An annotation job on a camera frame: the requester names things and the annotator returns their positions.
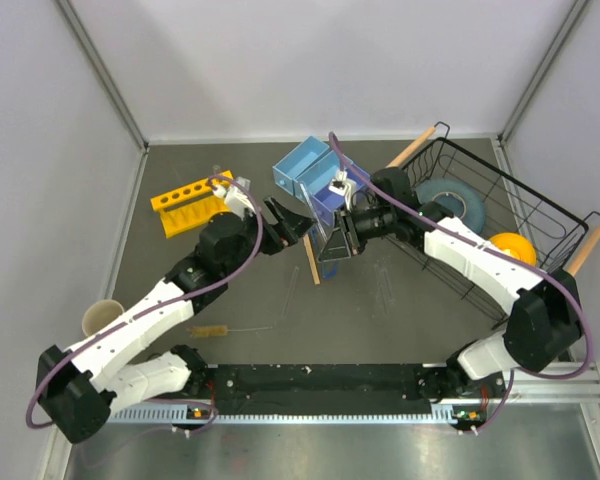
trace wooden stick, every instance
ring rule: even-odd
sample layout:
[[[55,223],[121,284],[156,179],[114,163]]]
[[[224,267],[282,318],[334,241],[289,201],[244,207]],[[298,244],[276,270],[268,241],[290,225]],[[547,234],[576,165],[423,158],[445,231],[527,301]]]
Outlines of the wooden stick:
[[[316,265],[316,259],[313,256],[313,246],[311,245],[311,239],[309,234],[303,237],[304,249],[307,251],[307,258],[309,259],[309,266],[311,267],[311,275],[313,276],[313,283],[320,285],[320,275],[318,275],[318,266]]]
[[[578,273],[580,267],[584,264],[585,260],[589,257],[596,244],[600,240],[600,226],[596,227],[596,229],[589,235],[589,238],[584,242],[584,245],[578,251],[578,254],[571,261],[571,264],[567,267],[567,272],[571,275]]]
[[[407,158],[411,156],[413,152],[415,152],[420,145],[427,141],[427,139],[433,135],[436,131],[436,127],[427,128],[422,135],[416,138],[413,142],[409,144],[407,148],[405,148],[396,158],[391,160],[391,163],[387,165],[387,167],[399,167],[402,165]]]

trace yellow test tube rack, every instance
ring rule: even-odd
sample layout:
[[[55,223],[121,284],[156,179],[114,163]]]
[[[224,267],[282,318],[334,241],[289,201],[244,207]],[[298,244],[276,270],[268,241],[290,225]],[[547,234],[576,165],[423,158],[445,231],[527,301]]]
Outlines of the yellow test tube rack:
[[[230,170],[221,175],[233,178]],[[228,182],[218,180],[213,180],[213,183],[229,186]],[[213,195],[206,178],[153,197],[151,207],[160,215],[167,238],[206,224],[216,213],[229,211],[224,200]]]

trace white wall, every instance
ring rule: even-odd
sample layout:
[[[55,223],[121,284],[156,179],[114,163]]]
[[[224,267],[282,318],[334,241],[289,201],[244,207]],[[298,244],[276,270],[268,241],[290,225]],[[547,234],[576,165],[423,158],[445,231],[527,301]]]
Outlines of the white wall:
[[[53,2],[0,2],[0,479],[36,473],[37,358],[81,338],[138,160]]]
[[[572,0],[73,0],[144,135],[499,132]]]
[[[600,0],[591,2],[510,142],[514,170],[579,215],[600,211]],[[600,369],[600,243],[578,274]]]

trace gray floor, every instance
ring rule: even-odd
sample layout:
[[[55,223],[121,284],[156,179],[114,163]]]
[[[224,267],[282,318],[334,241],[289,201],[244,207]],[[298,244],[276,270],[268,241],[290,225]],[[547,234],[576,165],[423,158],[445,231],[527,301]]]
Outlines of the gray floor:
[[[111,456],[147,428],[105,427],[74,449],[65,480],[600,479],[576,405],[509,406],[477,438],[426,425],[219,425],[188,441],[154,432]],[[104,463],[86,469],[81,454]]]
[[[459,143],[495,164],[488,140]],[[114,298],[131,306],[194,248],[198,230],[165,239],[149,199],[209,175],[213,165],[250,178],[257,198],[273,194],[286,206],[308,214],[272,179],[272,165],[293,146],[152,147]],[[344,143],[347,155],[368,171],[383,167],[404,147],[401,141]],[[215,324],[234,330],[273,328],[190,337],[191,326]],[[342,262],[338,274],[319,287],[312,283],[303,246],[296,245],[273,257],[259,256],[218,301],[145,353],[186,343],[199,348],[212,363],[441,362],[488,333],[492,325],[492,319],[387,241],[371,242],[364,255]]]
[[[461,143],[495,161],[488,141]],[[300,203],[271,181],[271,165],[292,146],[152,148],[114,297],[129,307],[193,249],[196,231],[165,240],[149,198],[208,175],[212,165],[251,178],[258,197],[274,194],[302,211]],[[386,164],[404,143],[344,147],[372,170]],[[387,272],[393,302],[386,285],[379,288],[379,271]],[[309,303],[322,313],[307,313]],[[208,324],[275,328],[190,338],[187,327]],[[145,356],[188,343],[210,362],[433,362],[487,333],[492,324],[386,241],[374,242],[364,255],[341,264],[338,275],[320,287],[313,286],[304,249],[298,245],[275,257],[258,257],[220,300],[168,332]],[[600,479],[578,406],[510,405],[478,438],[457,437],[449,427],[435,426],[217,426],[189,441],[158,432],[129,443],[147,428],[105,427],[73,450],[65,480]],[[89,463],[105,461],[86,469],[80,453]]]

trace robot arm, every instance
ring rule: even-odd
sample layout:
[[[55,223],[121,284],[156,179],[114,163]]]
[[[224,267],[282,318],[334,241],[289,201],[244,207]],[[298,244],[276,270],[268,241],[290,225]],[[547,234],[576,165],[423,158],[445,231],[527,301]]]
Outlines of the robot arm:
[[[204,386],[206,363],[188,347],[175,347],[161,357],[143,364],[127,364],[153,341],[179,323],[200,313],[227,286],[204,295],[167,304],[167,300],[209,286],[239,268],[252,252],[257,237],[257,222],[244,199],[221,192],[235,213],[212,217],[200,233],[195,250],[179,261],[136,305],[118,317],[107,329],[120,328],[86,349],[65,365],[49,383],[38,403],[72,443],[89,438],[109,415],[129,405],[166,392],[187,391],[196,395]],[[260,252],[274,255],[294,245],[313,225],[275,199],[265,204],[278,220],[275,225],[263,218]],[[137,318],[149,307],[164,307]],[[38,361],[37,385],[70,352],[93,340],[95,335],[71,345],[64,351],[47,349]]]
[[[555,287],[535,273],[484,252],[495,247],[445,207],[435,202],[420,204],[404,171],[385,168],[375,172],[371,181],[421,216],[470,238],[478,247],[434,230],[375,197],[364,208],[336,212],[334,231],[319,259],[349,258],[362,253],[369,239],[394,234],[454,268],[493,297],[509,316],[506,328],[456,352],[447,362],[451,377],[466,383],[516,367],[540,372],[582,336],[576,313]],[[559,270],[552,277],[578,299],[571,275]]]

